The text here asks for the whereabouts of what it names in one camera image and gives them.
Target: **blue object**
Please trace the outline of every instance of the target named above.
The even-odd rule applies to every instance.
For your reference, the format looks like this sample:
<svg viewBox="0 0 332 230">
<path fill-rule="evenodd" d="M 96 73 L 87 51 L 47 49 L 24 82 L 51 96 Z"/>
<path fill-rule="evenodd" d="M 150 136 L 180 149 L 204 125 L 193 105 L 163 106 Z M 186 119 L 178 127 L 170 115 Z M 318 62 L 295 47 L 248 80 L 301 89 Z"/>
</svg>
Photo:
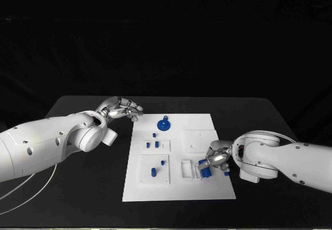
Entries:
<svg viewBox="0 0 332 230">
<path fill-rule="evenodd" d="M 164 116 L 163 120 L 160 120 L 160 121 L 157 122 L 157 128 L 158 128 L 161 131 L 168 130 L 168 128 L 170 128 L 170 123 L 168 123 L 168 121 L 167 121 L 167 116 Z"/>
<path fill-rule="evenodd" d="M 151 168 L 151 169 L 150 169 L 150 175 L 151 175 L 152 177 L 157 175 L 155 168 Z"/>
<path fill-rule="evenodd" d="M 204 169 L 202 169 L 200 172 L 202 172 L 202 177 L 206 177 L 206 178 L 207 178 L 209 176 L 212 176 L 209 167 L 204 168 Z"/>
</svg>

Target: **table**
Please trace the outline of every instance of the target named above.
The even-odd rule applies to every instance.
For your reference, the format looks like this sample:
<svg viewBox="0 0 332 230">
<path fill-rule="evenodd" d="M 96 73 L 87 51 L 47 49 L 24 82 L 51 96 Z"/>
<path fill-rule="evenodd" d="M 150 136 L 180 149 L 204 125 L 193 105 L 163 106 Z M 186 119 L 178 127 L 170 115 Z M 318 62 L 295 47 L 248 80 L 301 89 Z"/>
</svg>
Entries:
<svg viewBox="0 0 332 230">
<path fill-rule="evenodd" d="M 47 116 L 93 110 L 108 96 L 63 96 Z M 147 114 L 210 113 L 220 139 L 268 130 L 295 140 L 266 99 L 131 97 Z M 118 137 L 108 147 L 76 152 L 57 164 L 48 186 L 17 210 L 0 216 L 1 227 L 36 228 L 316 228 L 332 227 L 332 194 L 292 183 L 279 173 L 258 184 L 239 179 L 229 160 L 235 200 L 121 202 L 132 123 L 121 118 L 109 124 Z M 18 204 L 43 186 L 51 167 L 37 173 L 5 206 Z"/>
</svg>

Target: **robotic hand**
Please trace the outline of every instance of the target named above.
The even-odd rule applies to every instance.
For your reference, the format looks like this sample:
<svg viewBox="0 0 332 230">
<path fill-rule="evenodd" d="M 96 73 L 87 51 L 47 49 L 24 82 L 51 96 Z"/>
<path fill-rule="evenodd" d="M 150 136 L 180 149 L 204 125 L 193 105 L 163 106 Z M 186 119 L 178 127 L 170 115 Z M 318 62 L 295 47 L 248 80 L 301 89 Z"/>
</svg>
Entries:
<svg viewBox="0 0 332 230">
<path fill-rule="evenodd" d="M 89 152 L 116 133 L 106 127 L 119 117 L 137 121 L 142 108 L 124 98 L 108 98 L 98 108 L 27 122 L 0 133 L 0 182 L 27 176 L 77 151 Z"/>
<path fill-rule="evenodd" d="M 279 146 L 279 138 L 291 143 Z M 259 178 L 272 179 L 281 171 L 292 182 L 332 193 L 332 147 L 295 142 L 268 131 L 251 131 L 233 143 L 210 143 L 199 169 L 212 165 L 227 172 L 225 161 L 230 155 L 240 179 L 258 183 Z"/>
</svg>

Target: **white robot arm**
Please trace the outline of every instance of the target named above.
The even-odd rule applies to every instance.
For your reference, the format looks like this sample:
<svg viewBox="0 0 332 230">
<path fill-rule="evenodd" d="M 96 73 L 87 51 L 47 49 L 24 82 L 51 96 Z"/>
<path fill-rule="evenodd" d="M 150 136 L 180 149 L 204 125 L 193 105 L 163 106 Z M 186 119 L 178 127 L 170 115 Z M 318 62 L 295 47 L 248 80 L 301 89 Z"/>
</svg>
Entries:
<svg viewBox="0 0 332 230">
<path fill-rule="evenodd" d="M 141 111 L 134 102 L 111 97 L 93 111 L 31 121 L 1 132 L 0 182 L 44 170 L 100 142 L 109 146 L 116 133 L 108 123 L 124 116 L 137 121 Z"/>
<path fill-rule="evenodd" d="M 279 146 L 278 137 L 291 144 Z M 240 179 L 258 183 L 259 178 L 272 179 L 281 171 L 292 182 L 332 193 L 332 147 L 295 142 L 268 131 L 252 131 L 232 144 L 222 140 L 210 143 L 199 169 L 212 165 L 227 172 L 225 161 L 230 155 L 240 168 Z"/>
</svg>

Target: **black backdrop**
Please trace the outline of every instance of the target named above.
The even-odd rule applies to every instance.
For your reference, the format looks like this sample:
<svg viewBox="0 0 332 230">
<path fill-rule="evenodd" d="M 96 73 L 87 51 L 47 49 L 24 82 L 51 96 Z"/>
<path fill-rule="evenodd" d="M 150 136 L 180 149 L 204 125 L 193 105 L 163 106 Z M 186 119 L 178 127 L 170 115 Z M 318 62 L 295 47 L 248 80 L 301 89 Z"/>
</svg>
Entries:
<svg viewBox="0 0 332 230">
<path fill-rule="evenodd" d="M 43 118 L 61 95 L 264 97 L 298 140 L 332 145 L 330 10 L 323 0 L 11 2 L 0 121 Z"/>
</svg>

